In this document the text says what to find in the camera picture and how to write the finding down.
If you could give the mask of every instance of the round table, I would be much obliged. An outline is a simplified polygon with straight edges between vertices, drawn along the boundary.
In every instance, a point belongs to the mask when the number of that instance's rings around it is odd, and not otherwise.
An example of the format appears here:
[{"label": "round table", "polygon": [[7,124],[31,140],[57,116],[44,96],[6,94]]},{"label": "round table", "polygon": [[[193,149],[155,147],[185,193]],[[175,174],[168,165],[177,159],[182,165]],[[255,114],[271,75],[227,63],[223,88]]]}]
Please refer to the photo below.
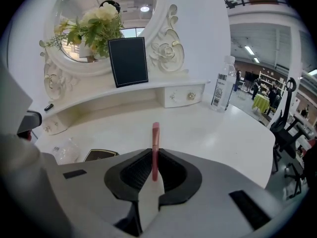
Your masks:
[{"label": "round table", "polygon": [[81,149],[78,162],[91,149],[124,154],[152,147],[152,124],[160,123],[159,146],[218,161],[265,188],[271,174],[274,135],[235,106],[225,113],[210,109],[211,101],[180,108],[163,108],[156,101],[140,102],[83,115],[66,131],[43,133],[36,146],[51,152],[73,137]]},{"label": "round table", "polygon": [[269,98],[261,94],[257,94],[254,98],[252,109],[257,107],[261,113],[264,113],[269,107]]}]

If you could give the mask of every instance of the water bottle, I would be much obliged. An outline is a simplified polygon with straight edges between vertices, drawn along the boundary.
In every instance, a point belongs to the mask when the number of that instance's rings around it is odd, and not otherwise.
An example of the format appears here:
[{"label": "water bottle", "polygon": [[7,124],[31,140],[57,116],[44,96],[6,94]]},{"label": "water bottle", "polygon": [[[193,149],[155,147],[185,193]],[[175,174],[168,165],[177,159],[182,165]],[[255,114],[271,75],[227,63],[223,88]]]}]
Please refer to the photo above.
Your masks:
[{"label": "water bottle", "polygon": [[218,112],[224,112],[229,105],[230,96],[236,83],[236,70],[234,68],[235,57],[225,56],[224,66],[218,74],[216,88],[213,93],[211,108]]}]

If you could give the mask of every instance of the black slot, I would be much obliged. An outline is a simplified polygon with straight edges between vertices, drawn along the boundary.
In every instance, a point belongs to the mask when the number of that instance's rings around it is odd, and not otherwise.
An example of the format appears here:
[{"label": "black slot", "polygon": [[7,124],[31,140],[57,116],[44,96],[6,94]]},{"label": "black slot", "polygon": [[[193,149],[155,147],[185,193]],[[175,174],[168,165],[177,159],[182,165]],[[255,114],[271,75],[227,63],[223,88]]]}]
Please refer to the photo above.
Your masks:
[{"label": "black slot", "polygon": [[229,195],[254,230],[271,220],[243,190],[234,191]]},{"label": "black slot", "polygon": [[73,178],[73,177],[84,175],[86,173],[87,172],[85,170],[79,169],[79,170],[63,173],[63,176],[65,177],[65,179],[69,179],[69,178]]}]

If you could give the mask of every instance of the mirror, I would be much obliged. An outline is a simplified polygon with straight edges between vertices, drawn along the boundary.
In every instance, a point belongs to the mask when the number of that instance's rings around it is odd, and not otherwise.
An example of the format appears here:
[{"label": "mirror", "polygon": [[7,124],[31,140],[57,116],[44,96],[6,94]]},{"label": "mirror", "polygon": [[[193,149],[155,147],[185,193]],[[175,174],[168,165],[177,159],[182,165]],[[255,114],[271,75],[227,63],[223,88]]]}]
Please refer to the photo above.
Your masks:
[{"label": "mirror", "polygon": [[[124,38],[137,37],[142,33],[152,17],[155,6],[155,0],[66,0],[61,8],[59,23],[68,20],[69,24],[75,25],[76,18],[80,23],[87,12],[99,8],[101,4],[104,6],[105,1],[116,2],[114,6],[121,17],[120,32],[121,37]],[[63,30],[66,34],[69,32],[68,29]],[[82,40],[70,42],[67,45],[67,39],[63,39],[61,50],[69,59],[77,62],[97,62],[107,58],[107,55],[101,56],[95,45],[89,47],[86,42],[87,39],[84,37]]]}]

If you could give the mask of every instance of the black chalkboard sign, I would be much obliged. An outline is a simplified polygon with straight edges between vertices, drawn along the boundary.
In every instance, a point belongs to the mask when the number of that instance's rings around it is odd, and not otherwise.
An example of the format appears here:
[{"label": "black chalkboard sign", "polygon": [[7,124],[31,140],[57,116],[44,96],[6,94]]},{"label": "black chalkboard sign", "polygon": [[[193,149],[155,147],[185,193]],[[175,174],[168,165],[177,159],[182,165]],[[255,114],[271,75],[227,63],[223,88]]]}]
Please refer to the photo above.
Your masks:
[{"label": "black chalkboard sign", "polygon": [[144,37],[110,40],[108,47],[116,87],[149,81]]}]

